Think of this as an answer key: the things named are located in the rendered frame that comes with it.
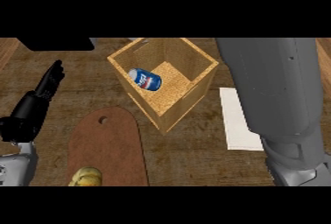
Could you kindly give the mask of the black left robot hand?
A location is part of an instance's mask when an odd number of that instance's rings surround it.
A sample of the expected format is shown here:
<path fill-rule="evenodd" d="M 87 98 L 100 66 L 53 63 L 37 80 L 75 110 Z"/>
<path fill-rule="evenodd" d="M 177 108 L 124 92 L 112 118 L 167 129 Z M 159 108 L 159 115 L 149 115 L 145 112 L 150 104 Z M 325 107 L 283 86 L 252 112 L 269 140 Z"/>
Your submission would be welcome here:
<path fill-rule="evenodd" d="M 41 130 L 49 103 L 65 78 L 62 61 L 56 60 L 46 70 L 35 89 L 19 100 L 10 116 L 0 118 L 0 137 L 4 142 L 28 143 Z"/>

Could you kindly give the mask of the blue soda can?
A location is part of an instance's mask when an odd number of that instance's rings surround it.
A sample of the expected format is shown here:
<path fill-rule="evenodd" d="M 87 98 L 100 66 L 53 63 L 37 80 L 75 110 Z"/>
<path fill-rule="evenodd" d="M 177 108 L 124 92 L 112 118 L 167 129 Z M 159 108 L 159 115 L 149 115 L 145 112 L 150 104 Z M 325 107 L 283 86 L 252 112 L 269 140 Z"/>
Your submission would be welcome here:
<path fill-rule="evenodd" d="M 140 68 L 128 70 L 128 77 L 133 79 L 139 87 L 149 91 L 158 91 L 161 88 L 161 77 Z"/>

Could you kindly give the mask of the tan wicker basket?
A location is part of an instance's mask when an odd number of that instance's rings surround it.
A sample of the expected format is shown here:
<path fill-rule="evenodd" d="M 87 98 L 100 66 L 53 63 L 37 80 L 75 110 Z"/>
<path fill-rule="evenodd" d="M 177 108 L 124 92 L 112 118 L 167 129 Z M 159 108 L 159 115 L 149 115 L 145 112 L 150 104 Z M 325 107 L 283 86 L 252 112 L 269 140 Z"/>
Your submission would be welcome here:
<path fill-rule="evenodd" d="M 108 61 L 130 99 L 165 134 L 205 96 L 218 62 L 186 38 L 137 38 Z M 161 77 L 156 91 L 137 86 L 128 76 L 131 68 Z"/>

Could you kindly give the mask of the white placemat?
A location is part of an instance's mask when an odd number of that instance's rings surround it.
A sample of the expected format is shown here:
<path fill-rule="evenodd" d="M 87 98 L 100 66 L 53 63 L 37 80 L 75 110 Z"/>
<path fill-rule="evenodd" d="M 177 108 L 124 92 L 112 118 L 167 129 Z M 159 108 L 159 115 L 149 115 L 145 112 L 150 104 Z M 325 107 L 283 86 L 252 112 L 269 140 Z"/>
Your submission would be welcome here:
<path fill-rule="evenodd" d="M 221 117 L 229 150 L 263 151 L 261 140 L 247 127 L 236 90 L 220 88 Z"/>

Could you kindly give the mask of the brown wooden cutting board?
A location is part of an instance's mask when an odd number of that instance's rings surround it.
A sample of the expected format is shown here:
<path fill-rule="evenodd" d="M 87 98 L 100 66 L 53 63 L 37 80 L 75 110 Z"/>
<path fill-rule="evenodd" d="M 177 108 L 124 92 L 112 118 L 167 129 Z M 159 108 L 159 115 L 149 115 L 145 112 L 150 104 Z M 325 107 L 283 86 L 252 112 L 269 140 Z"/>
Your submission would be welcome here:
<path fill-rule="evenodd" d="M 74 128 L 66 154 L 66 180 L 81 167 L 102 173 L 102 186 L 146 186 L 140 133 L 131 113 L 119 107 L 93 111 Z"/>

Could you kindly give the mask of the black appliance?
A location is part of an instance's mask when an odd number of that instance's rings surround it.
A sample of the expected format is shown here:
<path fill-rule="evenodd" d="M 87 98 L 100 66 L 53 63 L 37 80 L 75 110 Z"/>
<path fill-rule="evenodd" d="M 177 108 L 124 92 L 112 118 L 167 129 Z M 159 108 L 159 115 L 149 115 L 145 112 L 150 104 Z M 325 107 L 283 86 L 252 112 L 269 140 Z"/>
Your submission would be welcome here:
<path fill-rule="evenodd" d="M 96 38 L 19 38 L 31 51 L 91 51 Z"/>

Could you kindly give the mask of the yellow-green vegetable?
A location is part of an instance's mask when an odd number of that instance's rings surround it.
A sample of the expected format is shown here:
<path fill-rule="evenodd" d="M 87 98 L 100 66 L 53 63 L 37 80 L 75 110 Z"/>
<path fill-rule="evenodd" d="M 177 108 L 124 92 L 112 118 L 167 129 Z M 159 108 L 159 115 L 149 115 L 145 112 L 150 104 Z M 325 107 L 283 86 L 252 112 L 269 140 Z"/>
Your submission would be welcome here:
<path fill-rule="evenodd" d="M 100 186 L 102 173 L 97 168 L 85 166 L 81 167 L 68 183 L 69 186 Z"/>

